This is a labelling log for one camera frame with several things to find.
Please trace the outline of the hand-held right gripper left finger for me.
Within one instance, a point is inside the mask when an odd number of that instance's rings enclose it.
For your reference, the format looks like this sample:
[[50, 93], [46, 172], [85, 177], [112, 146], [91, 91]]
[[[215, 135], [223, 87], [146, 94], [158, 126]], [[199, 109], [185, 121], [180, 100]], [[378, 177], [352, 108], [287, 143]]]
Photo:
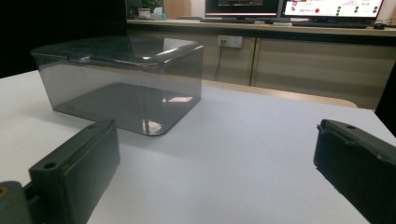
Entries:
[[120, 164], [116, 122], [87, 126], [29, 169], [35, 224], [86, 224]]

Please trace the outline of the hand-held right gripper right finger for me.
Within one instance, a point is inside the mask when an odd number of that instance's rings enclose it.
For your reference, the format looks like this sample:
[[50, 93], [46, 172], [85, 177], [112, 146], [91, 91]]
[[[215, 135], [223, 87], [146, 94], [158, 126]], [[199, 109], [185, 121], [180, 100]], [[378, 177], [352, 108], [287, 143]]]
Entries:
[[324, 119], [313, 162], [371, 224], [396, 224], [396, 147], [355, 127]]

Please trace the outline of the transparent grey lidded storage box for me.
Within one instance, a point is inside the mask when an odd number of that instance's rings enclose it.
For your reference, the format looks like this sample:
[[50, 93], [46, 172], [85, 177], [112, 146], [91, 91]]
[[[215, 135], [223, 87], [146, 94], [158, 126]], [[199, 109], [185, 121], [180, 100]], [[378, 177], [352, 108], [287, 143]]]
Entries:
[[174, 38], [109, 35], [31, 50], [53, 110], [156, 136], [201, 100], [204, 47]]

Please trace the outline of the black curtain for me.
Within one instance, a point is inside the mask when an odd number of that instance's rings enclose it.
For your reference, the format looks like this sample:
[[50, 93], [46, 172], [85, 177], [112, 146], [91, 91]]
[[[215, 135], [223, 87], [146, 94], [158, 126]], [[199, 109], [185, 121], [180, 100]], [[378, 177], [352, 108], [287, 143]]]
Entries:
[[391, 69], [375, 114], [396, 137], [396, 62]]
[[35, 70], [36, 47], [125, 33], [125, 0], [0, 0], [0, 78]]

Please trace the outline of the beige wooden cabinet counter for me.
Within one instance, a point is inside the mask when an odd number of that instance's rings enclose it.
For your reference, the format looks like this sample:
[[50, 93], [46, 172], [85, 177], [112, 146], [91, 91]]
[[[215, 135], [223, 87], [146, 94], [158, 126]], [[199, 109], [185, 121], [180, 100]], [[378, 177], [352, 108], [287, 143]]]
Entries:
[[[201, 43], [207, 80], [345, 99], [363, 108], [377, 106], [396, 62], [396, 28], [167, 20], [128, 21], [127, 29]], [[242, 47], [221, 47], [219, 35], [242, 36]]]

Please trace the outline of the black keyboard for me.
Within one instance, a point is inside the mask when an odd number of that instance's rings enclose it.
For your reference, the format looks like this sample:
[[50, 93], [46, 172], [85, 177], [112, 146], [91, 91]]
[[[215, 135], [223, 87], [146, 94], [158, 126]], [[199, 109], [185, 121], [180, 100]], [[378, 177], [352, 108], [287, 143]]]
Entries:
[[321, 28], [347, 28], [347, 29], [366, 29], [368, 26], [356, 22], [318, 22], [318, 21], [293, 21], [292, 26], [297, 27], [321, 27]]
[[241, 24], [253, 24], [255, 20], [246, 20], [246, 19], [200, 19], [199, 22], [217, 22], [217, 23], [241, 23]]

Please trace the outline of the bright-screen computer monitor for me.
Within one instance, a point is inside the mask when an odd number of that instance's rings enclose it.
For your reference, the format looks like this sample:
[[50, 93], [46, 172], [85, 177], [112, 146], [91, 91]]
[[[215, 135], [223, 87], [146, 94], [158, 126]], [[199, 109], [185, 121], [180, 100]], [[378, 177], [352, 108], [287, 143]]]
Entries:
[[284, 0], [282, 15], [298, 18], [375, 19], [384, 0]]

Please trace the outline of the green potted plant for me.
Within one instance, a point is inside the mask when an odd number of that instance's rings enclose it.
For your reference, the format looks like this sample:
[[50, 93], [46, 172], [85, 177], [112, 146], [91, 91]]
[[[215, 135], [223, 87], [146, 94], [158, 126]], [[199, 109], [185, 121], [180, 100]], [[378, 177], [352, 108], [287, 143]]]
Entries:
[[141, 0], [141, 6], [138, 8], [141, 19], [152, 19], [154, 15], [163, 12], [163, 0]]

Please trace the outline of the dark-screen computer monitor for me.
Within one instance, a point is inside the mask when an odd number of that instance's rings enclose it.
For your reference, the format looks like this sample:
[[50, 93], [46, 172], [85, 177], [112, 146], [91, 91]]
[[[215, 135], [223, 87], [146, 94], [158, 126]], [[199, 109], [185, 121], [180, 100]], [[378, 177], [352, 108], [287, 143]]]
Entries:
[[205, 0], [205, 16], [264, 18], [277, 15], [280, 0]]

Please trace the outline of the white wall power outlet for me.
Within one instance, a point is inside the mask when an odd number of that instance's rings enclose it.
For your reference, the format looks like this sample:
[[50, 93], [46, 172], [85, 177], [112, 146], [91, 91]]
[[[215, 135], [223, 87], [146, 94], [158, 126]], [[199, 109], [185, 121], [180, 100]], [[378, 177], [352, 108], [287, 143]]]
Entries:
[[221, 47], [240, 49], [243, 43], [242, 36], [219, 35], [218, 42]]

